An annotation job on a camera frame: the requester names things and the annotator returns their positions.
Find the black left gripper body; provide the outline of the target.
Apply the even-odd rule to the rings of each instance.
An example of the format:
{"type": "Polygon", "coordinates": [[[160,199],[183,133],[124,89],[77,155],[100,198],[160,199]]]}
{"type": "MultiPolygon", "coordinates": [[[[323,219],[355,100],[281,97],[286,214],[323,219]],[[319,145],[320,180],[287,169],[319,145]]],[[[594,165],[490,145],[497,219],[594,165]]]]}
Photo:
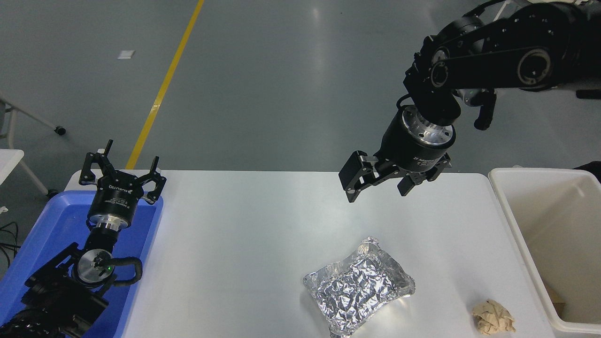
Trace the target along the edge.
{"type": "Polygon", "coordinates": [[[148,182],[150,180],[123,171],[101,177],[87,215],[88,223],[97,224],[112,217],[118,219],[120,225],[131,225],[138,201],[144,195],[143,186],[148,182]]]}

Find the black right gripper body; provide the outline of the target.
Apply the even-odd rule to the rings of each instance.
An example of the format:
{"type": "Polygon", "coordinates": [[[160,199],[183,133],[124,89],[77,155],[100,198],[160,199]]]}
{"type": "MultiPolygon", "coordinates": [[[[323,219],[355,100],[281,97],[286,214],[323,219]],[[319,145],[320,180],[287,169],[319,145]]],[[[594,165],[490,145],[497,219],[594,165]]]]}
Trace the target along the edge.
{"type": "Polygon", "coordinates": [[[397,112],[382,137],[376,171],[426,173],[434,176],[450,165],[452,126],[427,122],[419,112],[397,112]]]}

